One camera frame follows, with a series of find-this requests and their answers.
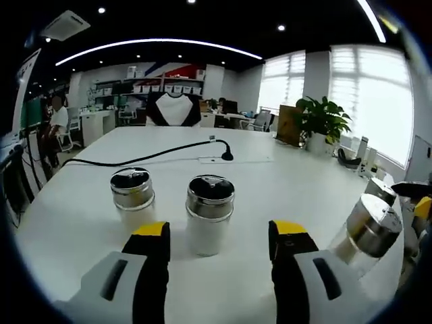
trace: ceiling light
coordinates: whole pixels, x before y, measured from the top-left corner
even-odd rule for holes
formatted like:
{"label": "ceiling light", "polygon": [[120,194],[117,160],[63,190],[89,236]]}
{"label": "ceiling light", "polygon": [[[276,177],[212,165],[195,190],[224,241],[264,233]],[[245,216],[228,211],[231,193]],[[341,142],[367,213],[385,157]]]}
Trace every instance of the ceiling light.
{"label": "ceiling light", "polygon": [[111,43],[111,44],[107,44],[107,45],[102,45],[102,46],[98,46],[98,47],[94,47],[92,49],[88,49],[86,51],[83,52],[79,52],[75,55],[69,56],[59,62],[57,62],[55,64],[55,66],[59,66],[67,61],[70,61],[71,59],[75,59],[79,56],[83,56],[85,54],[89,54],[95,51],[99,51],[100,49],[108,49],[109,47],[115,47],[115,46],[120,46],[120,45],[128,45],[128,44],[137,44],[137,43],[155,43],[155,42],[160,42],[160,43],[187,43],[187,44],[194,44],[194,45],[203,45],[203,46],[209,46],[209,47],[216,47],[218,49],[226,49],[227,51],[231,51],[231,52],[236,52],[239,54],[243,54],[246,56],[250,56],[253,57],[255,59],[263,59],[261,56],[252,54],[252,53],[248,53],[245,51],[242,51],[240,49],[235,49],[233,47],[228,47],[228,46],[224,46],[224,45],[218,45],[218,44],[213,44],[213,43],[207,43],[207,42],[201,42],[199,40],[188,40],[188,39],[176,39],[176,38],[145,38],[145,39],[134,39],[134,40],[125,40],[123,42],[117,42],[117,43]]}
{"label": "ceiling light", "polygon": [[385,43],[384,33],[379,25],[377,17],[373,13],[371,6],[367,3],[366,0],[357,0],[357,2],[363,8],[363,11],[366,13],[366,16],[369,18],[369,21],[372,24],[373,29],[375,29],[375,33],[377,33],[378,39],[381,43]]}

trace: white table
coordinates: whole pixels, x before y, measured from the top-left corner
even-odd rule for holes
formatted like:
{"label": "white table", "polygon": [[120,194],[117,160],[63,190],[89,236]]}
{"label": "white table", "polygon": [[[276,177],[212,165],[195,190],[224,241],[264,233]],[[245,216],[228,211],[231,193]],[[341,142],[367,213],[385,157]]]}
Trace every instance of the white table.
{"label": "white table", "polygon": [[[269,133],[211,128],[116,128],[77,157],[118,162],[208,139],[228,141],[235,160],[222,163],[221,143],[162,155],[146,163],[160,220],[171,223],[171,262],[166,323],[274,323],[267,228],[270,219],[301,223],[324,249],[345,222],[366,181],[306,151],[278,143]],[[81,277],[130,232],[121,222],[109,188],[120,168],[69,164],[42,189],[23,217],[18,245],[36,282],[50,300],[68,300]],[[236,199],[226,247],[200,258],[186,245],[186,187],[204,173],[234,183]],[[400,213],[397,202],[396,211]],[[398,285],[404,236],[362,279],[367,294],[383,302]]]}
{"label": "white table", "polygon": [[80,113],[80,117],[85,147],[115,128],[114,110],[84,111]]}

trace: person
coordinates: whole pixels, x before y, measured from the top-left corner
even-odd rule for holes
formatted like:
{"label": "person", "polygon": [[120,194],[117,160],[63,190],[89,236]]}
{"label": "person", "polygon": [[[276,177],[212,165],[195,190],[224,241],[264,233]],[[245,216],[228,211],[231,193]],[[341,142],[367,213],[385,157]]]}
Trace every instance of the person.
{"label": "person", "polygon": [[44,131],[41,138],[42,158],[48,157],[51,167],[58,166],[57,151],[59,150],[59,143],[56,135],[64,134],[67,131],[69,117],[67,109],[61,104],[59,96],[52,99],[53,115],[49,122],[49,127]]}

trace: cardboard box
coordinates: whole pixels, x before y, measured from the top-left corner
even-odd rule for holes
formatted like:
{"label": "cardboard box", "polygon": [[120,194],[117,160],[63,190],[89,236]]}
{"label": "cardboard box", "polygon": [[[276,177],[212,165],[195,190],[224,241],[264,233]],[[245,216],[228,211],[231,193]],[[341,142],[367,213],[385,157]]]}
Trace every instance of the cardboard box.
{"label": "cardboard box", "polygon": [[190,94],[192,92],[191,86],[183,86],[183,93]]}
{"label": "cardboard box", "polygon": [[300,128],[294,121],[294,114],[296,113],[302,113],[301,108],[285,105],[279,106],[279,122],[277,123],[276,138],[282,142],[298,147],[300,142]]}
{"label": "cardboard box", "polygon": [[192,93],[194,95],[200,96],[201,95],[201,87],[200,86],[194,86],[192,88]]}
{"label": "cardboard box", "polygon": [[142,91],[142,93],[149,93],[150,92],[150,86],[142,86],[141,91]]}
{"label": "cardboard box", "polygon": [[128,74],[126,75],[126,78],[127,79],[134,79],[135,78],[135,71],[136,71],[136,66],[128,67]]}
{"label": "cardboard box", "polygon": [[174,86],[174,93],[182,93],[183,86]]}

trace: stainless steel lid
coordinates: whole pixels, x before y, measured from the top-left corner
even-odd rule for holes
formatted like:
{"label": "stainless steel lid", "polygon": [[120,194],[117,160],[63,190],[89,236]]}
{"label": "stainless steel lid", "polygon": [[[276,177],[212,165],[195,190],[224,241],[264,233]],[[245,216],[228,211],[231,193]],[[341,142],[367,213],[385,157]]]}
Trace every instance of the stainless steel lid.
{"label": "stainless steel lid", "polygon": [[362,194],[347,219],[348,234],[357,247],[382,257],[398,238],[402,223],[396,212],[372,194]]}
{"label": "stainless steel lid", "polygon": [[371,178],[367,184],[365,194],[372,194],[384,200],[388,205],[393,206],[398,196],[392,188],[378,178]]}
{"label": "stainless steel lid", "polygon": [[111,191],[114,203],[127,211],[145,208],[155,197],[150,173],[141,167],[127,167],[115,172],[111,176]]}
{"label": "stainless steel lid", "polygon": [[234,185],[223,177],[198,175],[189,183],[186,208],[199,217],[226,217],[234,208],[234,191]]}

